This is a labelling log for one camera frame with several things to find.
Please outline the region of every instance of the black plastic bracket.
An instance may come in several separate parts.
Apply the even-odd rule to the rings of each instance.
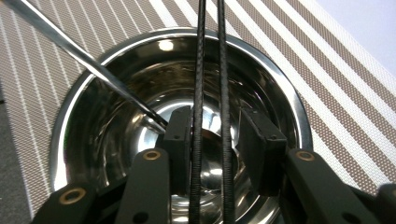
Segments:
[[[170,208],[168,153],[157,147],[137,153],[114,223],[170,223]]]
[[[265,114],[242,108],[236,148],[247,167],[252,187],[262,196],[276,196],[282,180],[281,161],[287,139]]]
[[[87,183],[68,184],[53,192],[38,210],[32,224],[93,223],[96,189]]]
[[[190,189],[191,108],[189,105],[172,112],[164,135],[156,147],[163,148],[170,159],[171,193],[186,195]]]
[[[379,188],[374,208],[382,223],[396,223],[396,184],[386,184]]]
[[[319,154],[291,150],[285,160],[285,171],[308,223],[378,223]]]

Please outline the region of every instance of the gray stripe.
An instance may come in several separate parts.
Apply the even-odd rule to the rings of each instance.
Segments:
[[[369,176],[361,169],[361,167],[350,156],[350,154],[343,150],[343,145],[336,140],[336,137],[328,130],[328,127],[323,123],[321,118],[315,113],[315,111],[304,98],[303,103],[305,105],[306,113],[308,114],[309,122],[317,131],[317,134],[321,140],[326,144],[326,146],[329,147],[329,150],[332,152],[335,158],[343,165],[346,171],[362,190],[375,193],[376,185],[373,180],[371,180]]]
[[[184,16],[183,12],[176,5],[174,1],[163,1],[163,4],[168,8],[168,11],[171,13],[178,26],[181,27],[191,27],[190,22]]]
[[[41,4],[41,5],[37,4],[37,5],[40,6],[40,8],[45,12],[46,15],[48,15],[48,17],[51,18],[51,20],[55,24],[58,24],[60,26],[60,23],[57,20],[60,14],[55,13],[51,3]],[[44,37],[42,34],[40,34],[39,32],[36,33],[45,60],[41,61],[41,60],[32,59],[32,61],[35,63],[35,67],[39,67],[39,68],[44,66],[48,67],[49,74],[51,75],[51,79],[53,81],[53,85],[56,90],[56,96],[58,99],[62,100],[68,91],[65,82],[69,82],[70,78],[72,79],[72,81],[74,81],[78,75],[78,70],[75,66],[75,62],[72,59],[70,59],[70,57],[66,53],[60,51],[54,44],[49,42],[49,40],[46,37]],[[63,74],[63,69],[65,73],[68,75],[67,78]],[[39,74],[40,73],[37,73],[36,75],[37,78],[44,78]]]
[[[323,52],[306,36],[303,31],[272,1],[265,0],[265,4],[274,12],[274,14],[282,21],[282,23],[290,30],[293,35],[302,43],[302,45],[309,51],[311,55],[317,59],[319,64],[332,76],[335,82],[344,90],[344,92],[357,104],[357,106],[364,112],[364,114],[375,124],[375,126],[383,133],[389,141],[395,146],[396,138],[395,130],[389,125],[389,123],[378,113],[378,111],[371,105],[366,98],[364,98],[354,86],[345,78],[345,76],[338,70],[338,68],[330,63]],[[375,147],[374,143],[361,140],[361,145],[367,148]],[[386,156],[378,158],[379,162],[382,163]],[[387,164],[388,158],[384,161],[386,165],[385,169],[389,171],[386,175],[392,179],[396,179],[396,174],[393,170],[396,168],[393,164]]]
[[[164,28],[163,21],[158,16],[154,8],[152,8],[152,5],[149,1],[136,1],[136,3],[142,8],[143,12],[149,18],[149,22],[151,23],[154,30]]]
[[[312,74],[312,72],[306,67],[296,53],[289,47],[289,45],[282,39],[281,36],[272,28],[268,21],[260,18],[260,13],[252,5],[242,5],[245,11],[254,18],[254,21],[261,21],[264,32],[268,37],[275,43],[282,54],[291,62],[293,67],[299,72],[303,79],[311,86],[312,90],[318,95],[324,104],[332,111],[338,120],[345,126],[345,128],[351,133],[354,139],[363,146],[366,153],[372,158],[377,166],[385,173],[386,176],[394,176],[394,172],[390,172],[394,169],[393,164],[390,163],[389,159],[380,151],[378,147],[368,138],[364,131],[356,124],[356,122],[348,115],[343,107],[328,93],[323,85],[320,84],[318,79]],[[315,130],[318,131],[319,136],[324,133],[328,133],[329,128],[320,129],[315,126],[315,123],[311,122],[311,125]],[[334,148],[336,150],[345,150],[343,147]]]
[[[125,13],[125,10],[120,10],[121,9],[120,8],[121,7],[121,3],[120,2],[113,2],[112,3],[112,1],[110,2],[108,0],[106,1],[106,3],[108,5],[108,7],[110,8],[111,15],[116,20],[116,22],[119,25],[120,29],[122,30],[122,33],[124,34],[125,38],[128,38],[130,35],[127,34],[127,28],[126,27],[127,27],[128,23],[127,23],[127,20],[125,20],[126,19],[125,16],[127,16],[127,15]]]
[[[127,15],[127,18],[129,20],[131,20],[131,22],[128,22],[128,24],[126,24],[126,26],[130,27],[129,29],[132,30],[132,34],[141,34],[142,31],[140,30],[139,26],[136,24],[136,21],[134,19],[134,17],[136,17],[136,15],[132,15],[133,13],[131,12],[131,9],[129,7],[127,7],[123,1],[120,1],[120,4],[122,5],[122,10],[119,9],[119,11],[124,11],[125,14]]]
[[[24,48],[22,49],[27,63],[28,72],[27,75],[30,78],[30,87],[32,90],[32,95],[35,97],[35,107],[39,109],[42,119],[41,126],[46,128],[47,134],[51,134],[52,120],[55,118],[56,110],[53,110],[53,106],[56,105],[55,99],[53,97],[45,97],[45,95],[52,95],[50,91],[50,85],[44,74],[44,66],[34,66],[32,64],[33,58],[40,58],[39,51],[37,49],[37,43],[32,38],[31,40],[26,40],[23,36],[33,36],[35,31],[33,27],[27,27],[26,29],[21,28],[21,43]]]
[[[346,63],[394,110],[396,101],[391,92],[362,65],[344,45],[326,29],[299,1],[288,0],[289,4],[320,34]]]
[[[101,15],[99,14],[100,12],[98,12],[93,3],[78,1],[75,4],[67,5],[73,8],[70,12],[72,14],[71,16],[74,16],[76,21],[80,21],[76,26],[81,31],[84,41],[87,43],[88,50],[93,57],[97,58],[102,54],[102,51],[98,47],[99,43],[103,46],[104,50],[114,46],[111,33],[103,24]],[[88,19],[86,19],[83,10],[86,11],[86,14],[89,17]],[[92,22],[92,27],[89,25],[88,20]],[[98,39],[94,38],[92,29],[96,32]]]
[[[3,34],[3,32],[1,32],[3,37],[2,40],[7,41],[7,43],[2,41],[2,45],[5,45],[2,49],[7,49],[12,46],[12,49],[16,49],[18,52],[21,52],[20,42],[18,38],[14,37],[18,35],[16,34],[15,25],[13,25],[11,19],[13,17],[11,13],[9,13],[9,10],[7,10],[7,8],[2,8],[1,17],[3,23],[2,29],[4,29],[4,31],[7,31],[6,34]],[[24,26],[25,29],[30,29],[26,26],[25,23],[20,24],[20,27],[22,26]],[[21,63],[25,64],[23,56],[21,54],[12,54],[11,52],[8,52],[8,50],[6,52],[6,55],[4,62],[7,63],[1,63],[2,67],[5,66],[4,69],[2,69],[2,72],[7,71],[7,74],[9,74],[9,77],[11,78],[2,79],[2,84],[4,85],[4,87],[16,87],[10,88],[10,92],[6,93],[5,96],[9,96],[10,99],[13,100],[10,102],[18,103],[14,105],[6,104],[8,114],[11,115],[10,121],[13,124],[19,125],[18,127],[22,127],[24,130],[30,130],[32,131],[32,133],[36,133],[32,130],[32,121],[34,118],[30,115],[30,113],[34,113],[35,111],[32,111],[32,109],[28,110],[28,105],[21,108],[21,105],[23,105],[23,103],[26,103],[24,97],[28,93],[26,93],[18,84],[21,84],[19,82],[23,77],[29,77],[29,74],[26,74],[27,71],[25,66],[17,66]],[[30,188],[28,189],[28,193],[31,196],[30,198],[32,198],[32,200],[35,199],[35,202],[32,202],[32,207],[34,207],[35,203],[41,204],[48,197],[48,193],[46,192],[46,187],[48,187],[48,183],[45,182],[48,179],[48,176],[44,175],[44,179],[41,177],[42,175],[40,174],[42,173],[40,169],[40,163],[39,160],[36,158],[37,151],[43,147],[41,145],[41,142],[37,142],[33,135],[17,132],[16,130],[14,130],[14,128],[12,128],[11,130],[13,132],[14,138],[18,140],[15,142],[16,147],[23,148],[23,153],[21,153],[21,151],[18,151],[18,157],[21,163],[24,164],[24,167],[22,169],[23,177],[26,182],[29,183]],[[47,166],[47,164],[44,162],[42,165],[44,168]]]
[[[151,22],[149,21],[149,18],[147,18],[147,15],[144,13],[142,7],[138,5],[137,1],[123,1],[121,0],[127,8],[131,10],[131,14],[135,19],[136,24],[138,24],[139,29],[142,33],[146,31],[152,31],[154,30],[154,27],[152,26]]]
[[[30,117],[30,124],[32,125],[32,129],[34,130],[34,133],[44,133],[46,136],[49,136],[50,135],[49,130],[46,128],[44,124],[44,117],[46,116],[45,111],[43,111],[40,105],[37,103],[37,98],[39,97],[39,95],[38,92],[35,91],[32,80],[32,74],[29,69],[30,58],[27,58],[29,54],[29,49],[23,47],[23,44],[26,41],[20,39],[18,35],[18,31],[19,31],[21,32],[21,35],[31,36],[31,28],[29,25],[27,25],[27,23],[25,23],[25,21],[19,18],[16,19],[16,23],[13,22],[11,24],[18,25],[19,29],[15,29],[14,27],[16,33],[7,34],[8,36],[14,36],[14,38],[9,38],[8,41],[12,46],[15,46],[21,52],[24,52],[26,50],[26,55],[24,55],[23,53],[16,55],[16,57],[14,57],[14,55],[11,55],[11,57],[13,57],[15,60],[15,64],[25,64],[25,66],[18,67],[17,70],[18,74],[14,74],[14,75],[18,77],[18,79],[20,80],[19,84],[21,85],[22,94],[23,94],[22,100],[24,101],[26,107],[28,108],[27,114],[28,117]],[[46,173],[46,171],[48,170],[48,163],[46,157],[43,157],[43,155],[47,155],[43,153],[43,150],[47,150],[47,146],[42,146],[41,142],[37,142],[37,150],[39,152],[39,156],[42,158],[42,160],[40,161],[43,162],[43,170],[40,170],[40,173],[36,174],[37,176],[40,176],[41,173]],[[48,180],[49,180],[48,175],[45,175],[43,181],[46,182]]]
[[[86,22],[87,25],[89,25],[89,27],[90,27],[91,30],[92,30],[92,36],[96,39],[97,43],[99,44],[99,48],[100,48],[101,52],[104,52],[105,49],[104,49],[104,47],[103,47],[103,45],[102,45],[102,42],[101,42],[100,39],[99,39],[99,36],[98,36],[98,34],[97,34],[95,28],[94,28],[93,25],[92,25],[92,22],[91,22],[91,20],[90,20],[90,15],[87,13],[87,10],[85,10],[85,7],[82,5],[81,2],[78,2],[78,4],[79,4],[79,6],[80,6],[80,9],[82,10],[82,13],[83,13],[85,19],[87,20],[87,22]]]
[[[48,79],[49,87],[48,88],[44,88],[43,91],[51,90],[51,93],[52,93],[52,95],[54,97],[55,104],[59,107],[59,106],[61,106],[61,101],[59,100],[58,93],[56,91],[56,87],[54,85],[50,69],[48,67],[47,59],[46,59],[46,56],[45,56],[45,51],[43,50],[43,47],[41,47],[41,45],[42,45],[41,43],[43,42],[42,36],[39,36],[37,31],[35,29],[33,29],[33,28],[32,28],[32,33],[33,33],[33,36],[34,36],[34,39],[35,39],[35,43],[36,43],[36,50],[39,52],[40,58],[41,58],[41,60],[43,61],[43,64],[44,64],[44,66],[38,67],[38,69],[42,70],[38,74],[46,74],[46,76],[39,76],[37,79],[39,79],[39,83],[40,82],[45,83],[47,80],[44,79],[44,78]]]
[[[233,11],[228,7],[227,4],[225,4],[225,17],[227,18],[228,22],[231,24],[231,26],[238,32],[238,34],[241,36],[241,38],[249,43],[251,46],[254,48],[258,49],[261,51],[263,54],[267,55],[265,48],[257,42],[257,40],[254,38],[253,35],[250,34],[250,31],[248,28],[245,26],[244,23],[242,23],[236,16],[233,14]],[[256,21],[257,24],[262,27],[261,21]]]
[[[103,26],[106,28],[106,33],[110,36],[113,42],[112,44],[116,45],[117,43],[120,43],[122,40],[124,40],[126,36],[123,34],[120,25],[117,23],[114,17],[112,18],[112,13],[108,8],[108,4],[105,1],[92,1],[86,6],[92,5],[98,12],[99,18]]]
[[[54,5],[52,0],[50,1],[50,9],[47,9],[45,12],[49,13],[49,14],[50,13],[54,14],[54,16],[52,18],[56,18],[57,22],[59,22],[60,27],[63,27],[63,23],[61,21],[64,21],[64,19],[61,19],[62,15],[60,13],[58,13],[58,11],[56,10],[56,7],[55,7],[55,5]],[[70,56],[68,56],[62,50],[59,50],[55,46],[55,44],[51,44],[51,45],[52,45],[52,50],[53,50],[53,52],[55,54],[55,57],[53,57],[51,59],[55,59],[56,58],[57,60],[50,60],[49,61],[49,66],[53,65],[52,67],[54,69],[60,69],[61,72],[55,73],[55,74],[58,74],[60,77],[64,78],[64,81],[60,80],[60,85],[58,87],[58,89],[60,89],[62,87],[65,87],[64,93],[62,95],[60,95],[60,97],[62,99],[64,97],[64,95],[66,94],[66,92],[68,91],[68,87],[70,87],[71,83],[73,83],[74,80],[76,80],[76,78],[77,78],[77,73],[75,71],[78,70],[78,66],[77,66],[76,62],[70,58]]]

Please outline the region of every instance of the woven mat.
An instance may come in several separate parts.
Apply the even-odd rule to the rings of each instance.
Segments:
[[[217,30],[216,1],[207,28]],[[32,0],[84,49],[152,30],[196,26],[197,1]],[[370,193],[396,181],[396,79],[313,0],[226,1],[227,33],[268,55],[301,95],[314,149]],[[84,70],[0,6],[0,78],[32,214],[50,195],[49,144],[63,99]]]

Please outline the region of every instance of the white striped mat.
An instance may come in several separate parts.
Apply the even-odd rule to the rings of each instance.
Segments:
[[[196,26],[194,0],[32,0],[94,57],[147,31]],[[217,30],[216,1],[207,28]],[[396,181],[396,79],[314,0],[226,1],[227,33],[268,55],[303,98],[314,149],[349,185]],[[31,213],[50,195],[49,143],[83,67],[4,5],[0,78]]]

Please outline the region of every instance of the metal spoon handle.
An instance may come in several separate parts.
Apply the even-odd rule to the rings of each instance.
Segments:
[[[41,34],[45,35],[75,60],[84,65],[94,75],[101,78],[111,90],[118,93],[126,101],[135,104],[143,113],[157,122],[162,128],[166,128],[166,120],[149,108],[146,103],[140,100],[125,84],[114,77],[104,66],[99,64],[88,52],[81,48],[28,1],[3,0],[3,2],[33,25]]]

